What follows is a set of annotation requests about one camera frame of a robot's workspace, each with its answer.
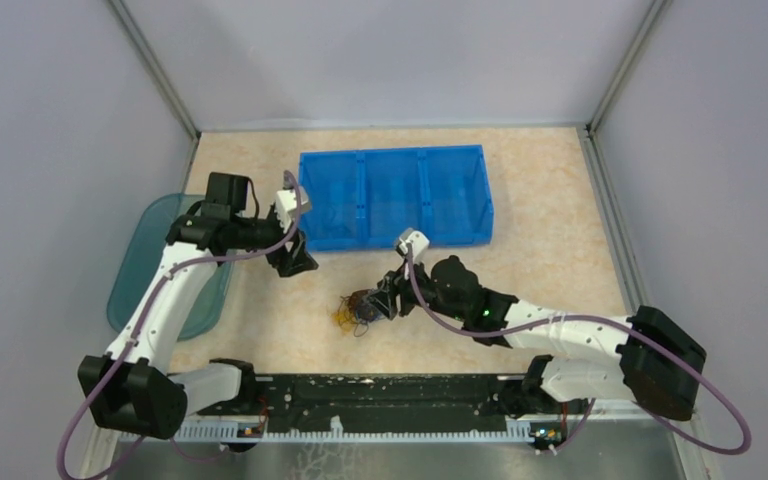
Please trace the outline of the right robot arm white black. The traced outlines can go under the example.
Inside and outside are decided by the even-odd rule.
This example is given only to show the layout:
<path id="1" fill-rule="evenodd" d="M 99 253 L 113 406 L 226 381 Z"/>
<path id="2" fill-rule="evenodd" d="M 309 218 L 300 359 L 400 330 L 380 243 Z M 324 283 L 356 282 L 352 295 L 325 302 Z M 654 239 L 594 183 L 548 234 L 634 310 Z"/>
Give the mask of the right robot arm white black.
<path id="1" fill-rule="evenodd" d="M 451 255 L 431 269 L 417 262 L 387 272 L 364 291 L 355 312 L 371 322 L 422 306 L 478 343 L 538 351 L 523 382 L 524 401 L 536 412 L 579 399 L 633 401 L 677 421 L 695 411 L 694 376 L 707 353 L 658 308 L 613 317 L 552 310 L 481 285 Z"/>

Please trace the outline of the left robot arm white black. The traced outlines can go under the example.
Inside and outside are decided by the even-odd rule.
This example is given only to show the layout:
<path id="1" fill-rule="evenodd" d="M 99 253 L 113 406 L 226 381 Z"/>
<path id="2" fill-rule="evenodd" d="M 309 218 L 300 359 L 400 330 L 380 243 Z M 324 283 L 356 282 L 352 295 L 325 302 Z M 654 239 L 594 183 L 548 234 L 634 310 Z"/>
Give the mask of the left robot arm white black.
<path id="1" fill-rule="evenodd" d="M 260 399 L 251 364 L 218 359 L 181 374 L 169 371 L 174 347 L 196 300 L 215 272 L 264 257 L 282 277 L 317 269 L 306 250 L 301 217 L 311 205 L 295 176 L 264 218 L 246 217 L 248 177 L 213 172 L 204 198 L 170 226 L 156 273 L 127 325 L 104 354 L 78 367 L 81 413 L 101 428 L 170 439 L 184 420 L 223 403 L 237 414 Z"/>

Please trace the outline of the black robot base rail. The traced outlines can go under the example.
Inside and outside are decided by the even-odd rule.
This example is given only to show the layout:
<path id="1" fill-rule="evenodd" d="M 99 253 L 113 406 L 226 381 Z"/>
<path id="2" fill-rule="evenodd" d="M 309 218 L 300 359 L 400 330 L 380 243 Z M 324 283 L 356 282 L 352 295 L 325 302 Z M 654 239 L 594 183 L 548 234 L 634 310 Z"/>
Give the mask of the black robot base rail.
<path id="1" fill-rule="evenodd" d="M 176 436 L 189 420 L 238 416 L 223 443 L 291 441 L 524 440 L 562 443 L 572 416 L 590 401 L 634 402 L 669 420 L 690 419 L 698 383 L 684 374 L 609 373 L 544 358 L 522 374 L 243 374 L 226 400 L 180 404 Z"/>

